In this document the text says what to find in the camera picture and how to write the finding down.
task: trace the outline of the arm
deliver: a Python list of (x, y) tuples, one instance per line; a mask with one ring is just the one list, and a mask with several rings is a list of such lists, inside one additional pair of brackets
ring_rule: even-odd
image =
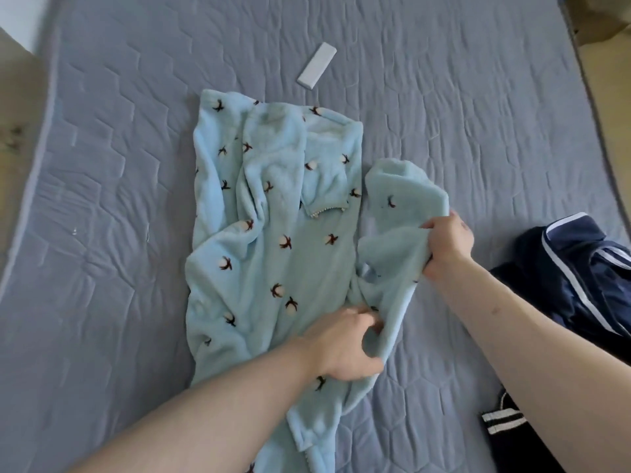
[(457, 214), (437, 217), (424, 270), (568, 473), (631, 465), (631, 368), (559, 326), (470, 256)]
[(303, 337), (173, 398), (71, 473), (243, 473), (317, 376), (356, 380), (383, 370), (362, 350), (377, 322), (360, 307), (327, 314)]

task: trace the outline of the person's left arm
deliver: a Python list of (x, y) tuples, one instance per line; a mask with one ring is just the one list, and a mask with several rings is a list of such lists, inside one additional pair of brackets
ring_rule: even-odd
[(383, 370), (362, 350), (377, 322), (362, 307), (327, 314), (304, 336), (173, 398), (70, 473), (244, 473), (319, 375), (356, 380)]

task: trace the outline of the gray quilted fabric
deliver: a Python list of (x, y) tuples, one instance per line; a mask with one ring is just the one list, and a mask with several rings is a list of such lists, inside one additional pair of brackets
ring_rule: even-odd
[[(52, 126), (0, 303), (2, 472), (60, 472), (189, 381), (182, 268), (203, 88), (361, 120), (366, 168), (390, 156), (425, 169), (484, 266), (577, 211), (628, 244), (556, 0), (62, 3)], [(306, 91), (295, 80), (321, 41), (338, 54)], [(498, 388), (422, 281), (386, 373), (343, 419), (337, 467), (492, 472), (477, 413)]]

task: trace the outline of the white eraser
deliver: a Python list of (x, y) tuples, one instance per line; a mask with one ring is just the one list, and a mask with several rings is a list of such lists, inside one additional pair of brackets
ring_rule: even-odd
[(298, 77), (298, 83), (308, 89), (313, 89), (317, 80), (320, 79), (320, 76), (322, 76), (322, 73), (324, 73), (324, 70), (337, 52), (338, 51), (328, 43), (320, 45), (314, 57), (311, 58), (305, 70)]

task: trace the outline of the navy blue clothing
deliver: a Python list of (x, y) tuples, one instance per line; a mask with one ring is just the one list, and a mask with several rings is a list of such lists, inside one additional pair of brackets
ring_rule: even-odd
[[(491, 273), (556, 323), (631, 365), (631, 253), (578, 213), (526, 231), (514, 260)], [(500, 473), (562, 472), (503, 392), (481, 416)]]

